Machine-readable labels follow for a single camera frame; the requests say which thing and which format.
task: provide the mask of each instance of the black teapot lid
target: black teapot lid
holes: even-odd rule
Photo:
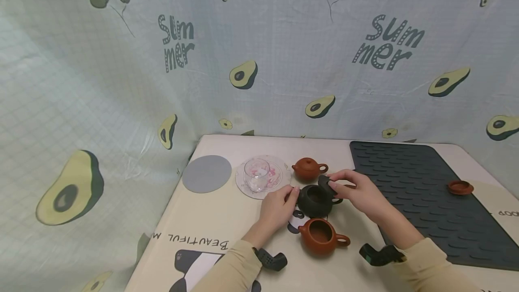
[[[317,184],[321,189],[323,189],[328,196],[331,196],[332,198],[337,194],[335,190],[333,190],[330,185],[328,185],[328,182],[330,181],[330,177],[326,175],[319,175],[319,178],[317,180]]]

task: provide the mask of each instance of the beige sleeve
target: beige sleeve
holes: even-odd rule
[[[430,238],[401,251],[407,260],[394,263],[399,276],[416,292],[481,292],[447,261],[447,255]]]
[[[261,267],[252,245],[240,240],[209,270],[191,292],[245,292],[260,273]]]

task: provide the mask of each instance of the wrist strap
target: wrist strap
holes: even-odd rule
[[[288,264],[288,260],[282,252],[272,257],[272,255],[270,255],[269,252],[263,248],[257,250],[256,248],[252,247],[252,249],[254,250],[256,257],[266,269],[279,272]]]

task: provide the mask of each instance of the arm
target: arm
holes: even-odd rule
[[[424,238],[404,216],[380,193],[368,176],[353,170],[341,170],[330,175],[328,183],[337,192],[335,197],[348,199],[353,206],[388,235],[406,255],[406,261],[393,267],[416,292],[481,292],[465,275],[457,271],[447,255],[429,238]],[[348,180],[355,185],[340,185]]]
[[[252,247],[259,250],[280,227],[287,224],[294,211],[298,195],[299,187],[290,185],[267,194],[261,204],[259,220],[209,270],[191,292],[245,292],[262,267]]]

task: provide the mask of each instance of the gray round coaster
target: gray round coaster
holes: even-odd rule
[[[224,186],[229,180],[232,167],[219,155],[205,155],[187,165],[182,174],[184,186],[194,193],[209,193]]]

